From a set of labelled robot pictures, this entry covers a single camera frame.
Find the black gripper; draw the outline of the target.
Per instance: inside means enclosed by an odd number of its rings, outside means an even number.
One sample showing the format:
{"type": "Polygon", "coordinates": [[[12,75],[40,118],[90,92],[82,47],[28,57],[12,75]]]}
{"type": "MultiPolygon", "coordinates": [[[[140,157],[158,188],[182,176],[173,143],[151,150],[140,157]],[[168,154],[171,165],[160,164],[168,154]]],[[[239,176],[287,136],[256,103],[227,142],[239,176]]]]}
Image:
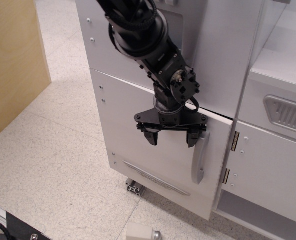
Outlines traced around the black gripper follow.
{"type": "Polygon", "coordinates": [[[196,145],[201,132],[207,130],[208,116],[199,112],[193,112],[184,107],[174,114],[165,114],[156,108],[135,114],[137,129],[142,130],[147,141],[156,146],[160,131],[186,132],[186,143],[189,148],[196,145]]]}

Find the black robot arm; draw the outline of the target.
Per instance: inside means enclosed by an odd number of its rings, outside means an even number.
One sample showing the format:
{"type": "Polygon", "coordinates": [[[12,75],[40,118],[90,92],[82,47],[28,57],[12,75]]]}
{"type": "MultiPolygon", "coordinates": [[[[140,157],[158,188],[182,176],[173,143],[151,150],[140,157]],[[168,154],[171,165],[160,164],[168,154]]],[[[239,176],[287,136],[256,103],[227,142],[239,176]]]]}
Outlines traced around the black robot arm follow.
{"type": "Polygon", "coordinates": [[[193,68],[169,36],[165,16],[152,0],[100,0],[115,49],[136,61],[153,81],[154,107],[134,116],[137,129],[156,146],[160,131],[184,131],[194,147],[207,130],[208,117],[198,112],[200,92],[193,68]]]}

